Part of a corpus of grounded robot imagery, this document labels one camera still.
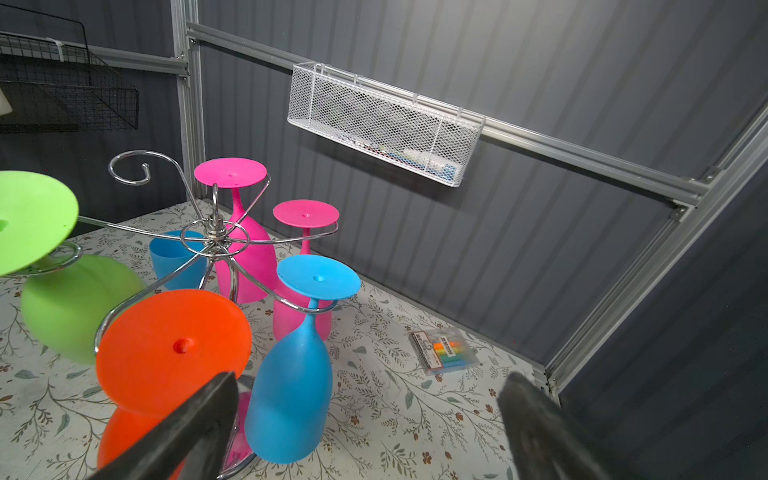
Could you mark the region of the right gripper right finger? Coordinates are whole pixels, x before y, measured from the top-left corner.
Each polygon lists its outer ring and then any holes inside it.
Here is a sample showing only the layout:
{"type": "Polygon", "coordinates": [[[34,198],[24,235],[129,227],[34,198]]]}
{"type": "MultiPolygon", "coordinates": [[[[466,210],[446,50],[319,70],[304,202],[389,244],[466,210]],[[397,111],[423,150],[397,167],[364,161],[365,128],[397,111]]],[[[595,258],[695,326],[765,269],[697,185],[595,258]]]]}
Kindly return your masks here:
{"type": "Polygon", "coordinates": [[[521,479],[616,479],[610,456],[547,395],[520,373],[497,399],[521,479]]]}

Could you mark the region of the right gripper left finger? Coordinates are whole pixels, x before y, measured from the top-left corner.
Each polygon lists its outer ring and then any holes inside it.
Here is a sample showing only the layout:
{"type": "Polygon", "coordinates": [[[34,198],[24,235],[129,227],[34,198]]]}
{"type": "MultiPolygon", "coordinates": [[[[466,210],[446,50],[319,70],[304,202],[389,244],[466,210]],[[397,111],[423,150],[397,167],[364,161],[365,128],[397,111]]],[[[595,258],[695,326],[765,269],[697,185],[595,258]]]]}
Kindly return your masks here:
{"type": "Polygon", "coordinates": [[[93,479],[215,479],[238,407],[235,374],[221,372],[93,479]]]}

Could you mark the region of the blue wine glass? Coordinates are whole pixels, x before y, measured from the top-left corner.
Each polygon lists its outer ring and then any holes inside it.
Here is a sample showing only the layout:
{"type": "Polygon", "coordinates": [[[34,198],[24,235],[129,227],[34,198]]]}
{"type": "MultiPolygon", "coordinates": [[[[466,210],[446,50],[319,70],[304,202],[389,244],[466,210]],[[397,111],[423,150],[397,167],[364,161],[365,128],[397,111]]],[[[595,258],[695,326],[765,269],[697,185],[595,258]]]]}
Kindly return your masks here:
{"type": "MultiPolygon", "coordinates": [[[[158,279],[161,279],[193,257],[180,241],[154,238],[149,244],[149,252],[158,279]]],[[[207,259],[201,257],[184,272],[169,280],[164,287],[167,290],[198,289],[207,269],[207,259]]]]}
{"type": "MultiPolygon", "coordinates": [[[[354,296],[361,287],[347,265],[318,255],[281,261],[279,279],[293,291],[319,301],[354,296]]],[[[298,328],[279,340],[260,365],[252,388],[244,431],[252,451],[274,464],[309,456],[320,443],[333,390],[331,360],[308,314],[298,328]]]]}

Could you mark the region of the green wine glass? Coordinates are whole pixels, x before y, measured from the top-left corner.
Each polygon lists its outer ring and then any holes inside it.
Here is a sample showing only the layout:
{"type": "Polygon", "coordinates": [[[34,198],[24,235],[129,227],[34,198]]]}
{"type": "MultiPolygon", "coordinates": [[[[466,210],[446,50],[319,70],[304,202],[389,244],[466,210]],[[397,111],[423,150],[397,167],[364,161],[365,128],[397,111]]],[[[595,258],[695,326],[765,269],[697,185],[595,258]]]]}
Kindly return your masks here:
{"type": "Polygon", "coordinates": [[[78,216],[77,198],[59,180],[1,172],[1,274],[25,279],[20,312],[44,346],[92,364],[105,316],[146,284],[127,266],[69,242],[78,216]]]}

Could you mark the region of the red wine glass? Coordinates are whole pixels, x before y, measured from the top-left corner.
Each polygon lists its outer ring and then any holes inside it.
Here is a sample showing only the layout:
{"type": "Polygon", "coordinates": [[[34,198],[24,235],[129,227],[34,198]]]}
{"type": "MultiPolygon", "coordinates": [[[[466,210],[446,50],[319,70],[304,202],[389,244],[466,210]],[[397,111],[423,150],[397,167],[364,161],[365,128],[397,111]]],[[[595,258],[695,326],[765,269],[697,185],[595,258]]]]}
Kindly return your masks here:
{"type": "Polygon", "coordinates": [[[245,314],[205,290],[164,292],[121,314],[107,329],[96,373],[117,408],[98,452],[106,466],[221,372],[241,375],[251,354],[245,314]]]}

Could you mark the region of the chrome wine glass rack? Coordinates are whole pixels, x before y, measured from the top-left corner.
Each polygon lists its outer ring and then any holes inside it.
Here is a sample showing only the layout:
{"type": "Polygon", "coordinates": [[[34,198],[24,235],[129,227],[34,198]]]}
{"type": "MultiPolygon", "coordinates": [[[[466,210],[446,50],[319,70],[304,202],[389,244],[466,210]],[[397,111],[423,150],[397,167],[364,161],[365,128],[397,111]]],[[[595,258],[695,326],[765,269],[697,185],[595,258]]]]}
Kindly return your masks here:
{"type": "MultiPolygon", "coordinates": [[[[275,304],[292,310],[296,315],[308,313],[311,309],[306,297],[289,293],[277,276],[274,254],[275,241],[258,226],[249,215],[249,208],[240,201],[233,204],[230,218],[219,213],[200,214],[197,218],[199,232],[185,227],[178,232],[157,234],[154,238],[177,240],[193,257],[167,276],[158,279],[157,285],[164,285],[184,272],[201,257],[207,259],[207,269],[199,288],[202,288],[210,270],[215,270],[224,292],[233,300],[255,301],[271,297],[275,304]]],[[[124,311],[142,301],[150,294],[146,286],[142,291],[114,307],[98,327],[95,340],[95,360],[100,342],[106,330],[124,311]]]]}

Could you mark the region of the pack of coloured markers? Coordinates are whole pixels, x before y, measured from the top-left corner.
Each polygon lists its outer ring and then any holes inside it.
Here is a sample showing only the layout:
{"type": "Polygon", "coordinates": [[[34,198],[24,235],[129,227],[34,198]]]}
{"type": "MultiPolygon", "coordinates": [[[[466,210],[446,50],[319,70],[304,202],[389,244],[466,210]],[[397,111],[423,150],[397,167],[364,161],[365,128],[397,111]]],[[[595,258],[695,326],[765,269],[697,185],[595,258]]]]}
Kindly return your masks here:
{"type": "Polygon", "coordinates": [[[408,338],[426,374],[445,374],[479,364],[468,340],[456,327],[411,331],[408,338]]]}

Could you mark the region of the floral table mat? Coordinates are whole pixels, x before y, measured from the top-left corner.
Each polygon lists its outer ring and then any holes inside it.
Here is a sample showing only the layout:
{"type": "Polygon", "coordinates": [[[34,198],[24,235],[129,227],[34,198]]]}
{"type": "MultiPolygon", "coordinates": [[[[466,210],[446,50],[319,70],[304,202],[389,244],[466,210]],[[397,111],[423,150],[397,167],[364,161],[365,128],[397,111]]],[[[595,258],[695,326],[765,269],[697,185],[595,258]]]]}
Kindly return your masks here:
{"type": "MultiPolygon", "coordinates": [[[[84,479],[114,403],[88,365],[44,346],[20,312],[23,282],[1,282],[1,475],[84,479]]],[[[334,388],[321,444],[288,466],[254,461],[245,479],[513,479],[498,411],[507,376],[545,384],[543,367],[476,334],[467,369],[427,373],[410,341],[443,317],[372,282],[333,314],[334,388]]]]}

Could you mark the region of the white mesh wall basket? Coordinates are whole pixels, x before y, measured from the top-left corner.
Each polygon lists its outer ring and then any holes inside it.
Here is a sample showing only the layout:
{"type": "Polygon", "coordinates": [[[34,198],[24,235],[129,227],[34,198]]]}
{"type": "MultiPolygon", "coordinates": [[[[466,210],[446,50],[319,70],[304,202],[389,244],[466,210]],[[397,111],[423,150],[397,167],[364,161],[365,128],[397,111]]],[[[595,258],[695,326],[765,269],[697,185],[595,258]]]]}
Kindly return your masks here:
{"type": "Polygon", "coordinates": [[[287,121],[457,187],[486,118],[318,62],[293,66],[287,121]]]}

